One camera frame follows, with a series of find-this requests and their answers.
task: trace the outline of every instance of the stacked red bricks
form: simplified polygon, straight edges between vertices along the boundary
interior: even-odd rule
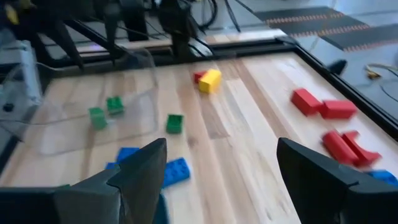
[[[320,113],[324,119],[351,119],[357,112],[357,108],[351,101],[324,100],[320,102],[303,88],[293,92],[291,102],[305,116]],[[331,156],[342,164],[356,167],[370,166],[380,159],[381,155],[360,147],[355,142],[358,134],[357,131],[340,134],[336,130],[332,130],[322,137],[322,143]]]

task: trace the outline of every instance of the wooden tabletop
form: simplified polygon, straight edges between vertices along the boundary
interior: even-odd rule
[[[269,38],[275,33],[280,31],[209,39],[239,41]],[[205,95],[198,92],[192,73],[209,68],[221,70],[223,81],[216,93]],[[290,96],[296,88],[306,88],[322,100],[344,99],[294,53],[157,68],[157,86],[145,73],[148,71],[136,70],[54,80],[46,98],[63,108],[79,103],[103,106],[107,96],[122,95],[128,101],[130,96],[153,91],[153,101],[141,103],[142,107],[155,108],[156,118],[149,119],[152,113],[137,113],[142,121],[136,126],[115,121],[109,128],[126,136],[105,141],[103,135],[86,127],[90,125],[88,117],[80,115],[87,108],[76,106],[74,109],[80,110],[72,112],[65,109],[73,117],[72,126],[81,128],[76,128],[76,139],[62,141],[55,127],[42,127],[41,131],[53,130],[46,132],[50,137],[35,147],[19,144],[0,184],[74,184],[103,170],[107,162],[115,160],[120,147],[142,147],[166,137],[168,160],[184,157],[192,173],[188,181],[164,190],[171,223],[300,223],[280,176],[275,153],[277,139],[287,137],[327,155],[320,138],[332,129],[359,131],[359,144],[383,156],[373,167],[398,175],[397,143],[362,112],[350,121],[325,121],[320,116],[305,117],[291,104]],[[146,104],[153,102],[154,107]],[[182,134],[165,133],[170,113],[184,115]],[[144,130],[148,124],[157,126]],[[129,138],[138,133],[146,134]],[[50,153],[61,144],[82,147]]]

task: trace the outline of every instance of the wooden table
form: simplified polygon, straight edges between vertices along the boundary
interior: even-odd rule
[[[219,35],[208,41],[281,34],[269,30]],[[166,43],[133,43],[130,47],[146,44]],[[200,94],[192,82],[192,72],[207,68],[223,72],[221,88],[212,95]],[[46,97],[62,104],[85,96],[95,104],[104,101],[104,92],[123,94],[145,89],[146,76],[139,75],[141,72],[55,80]],[[190,180],[164,190],[171,223],[299,223],[280,176],[277,139],[288,137],[327,155],[320,137],[331,129],[359,131],[360,145],[383,155],[373,167],[398,175],[397,143],[362,112],[351,121],[325,121],[320,116],[307,118],[291,104],[292,90],[300,87],[319,99],[344,99],[293,53],[168,66],[158,68],[157,73],[157,131],[106,144],[92,142],[89,147],[56,156],[44,156],[20,144],[1,177],[1,185],[74,184],[103,170],[120,147],[141,147],[165,136],[168,160],[184,157],[192,172]],[[182,134],[165,133],[169,113],[185,116]],[[42,147],[51,150],[56,144],[46,142]]]

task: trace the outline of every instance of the blue lego brick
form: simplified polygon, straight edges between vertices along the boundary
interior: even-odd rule
[[[107,163],[105,169],[113,169],[113,167],[115,167],[115,165],[117,165],[117,163],[109,162],[109,163]]]
[[[116,158],[116,162],[120,162],[123,159],[133,155],[135,152],[139,150],[138,147],[122,147],[119,151],[118,158]]]
[[[189,168],[184,158],[178,158],[174,161],[170,161],[166,164],[163,188],[188,179],[189,176]]]
[[[388,184],[398,186],[397,178],[386,170],[373,170],[373,171],[365,172],[365,173],[367,175],[374,177],[377,180],[381,180]]]

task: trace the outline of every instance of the clear plastic bin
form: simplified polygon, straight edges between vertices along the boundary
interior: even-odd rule
[[[28,147],[48,155],[156,131],[158,84],[153,59],[146,50],[130,54],[126,64],[130,69],[122,72],[54,79],[39,105],[25,93],[21,66],[15,68],[2,85],[0,104],[16,103],[12,112],[0,112],[0,125]],[[120,96],[124,105],[124,113],[118,116],[107,113],[106,99],[114,96]],[[88,110],[92,107],[104,110],[108,124],[104,129],[91,125]]]

